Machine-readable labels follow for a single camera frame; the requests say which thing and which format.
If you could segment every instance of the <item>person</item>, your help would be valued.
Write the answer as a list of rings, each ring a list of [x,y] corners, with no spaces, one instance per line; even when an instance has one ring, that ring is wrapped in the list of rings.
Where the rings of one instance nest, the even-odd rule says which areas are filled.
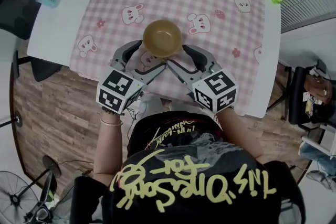
[[[217,113],[141,98],[139,120],[122,163],[120,117],[105,110],[94,175],[75,179],[71,224],[304,223],[302,194],[288,166],[267,162],[233,107]]]

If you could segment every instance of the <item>table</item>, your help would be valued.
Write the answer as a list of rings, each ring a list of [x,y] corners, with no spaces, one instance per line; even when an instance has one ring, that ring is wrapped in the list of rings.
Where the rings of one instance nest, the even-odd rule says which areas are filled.
[[[61,0],[55,9],[41,7],[29,41],[28,55],[69,66],[83,14],[90,0]],[[272,92],[280,47],[280,6],[265,0],[263,57],[246,114],[265,115]]]

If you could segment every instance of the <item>floor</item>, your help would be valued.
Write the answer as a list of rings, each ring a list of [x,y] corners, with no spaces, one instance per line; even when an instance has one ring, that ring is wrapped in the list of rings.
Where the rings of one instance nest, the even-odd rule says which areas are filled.
[[[280,64],[277,76],[285,82],[286,74]],[[47,154],[62,163],[58,194],[81,172],[93,167],[90,162],[93,162],[95,154],[101,112],[95,102],[96,87],[97,82],[81,78],[67,67],[43,82],[36,82],[29,63],[20,66],[20,77],[14,82],[14,109],[23,118],[23,126],[17,128],[17,138],[24,165],[30,175],[37,177],[44,170],[41,162],[43,155]],[[280,89],[274,86],[270,103],[280,95]],[[133,106],[135,113],[138,103]],[[263,119],[242,118],[259,138],[270,161],[277,159],[305,169],[308,160],[298,155],[305,132],[283,122],[280,119],[282,111],[283,106],[280,105]],[[122,119],[124,157],[133,116],[132,110],[126,111]],[[65,162],[72,160],[85,162]],[[296,180],[302,173],[299,168],[292,172]]]

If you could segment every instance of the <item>black t-shirt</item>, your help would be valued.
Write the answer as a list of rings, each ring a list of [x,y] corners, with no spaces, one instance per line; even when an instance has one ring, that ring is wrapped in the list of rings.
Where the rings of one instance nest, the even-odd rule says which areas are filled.
[[[102,222],[108,224],[305,220],[301,192],[285,163],[260,164],[225,142],[209,116],[185,111],[138,122],[110,188],[76,178],[70,223],[93,223],[101,196]]]

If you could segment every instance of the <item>wooden bowl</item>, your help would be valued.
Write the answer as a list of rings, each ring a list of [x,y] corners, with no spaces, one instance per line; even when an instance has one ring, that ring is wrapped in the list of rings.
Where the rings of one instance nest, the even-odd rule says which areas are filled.
[[[182,34],[171,21],[156,20],[145,29],[143,44],[153,56],[167,58],[182,47]]]

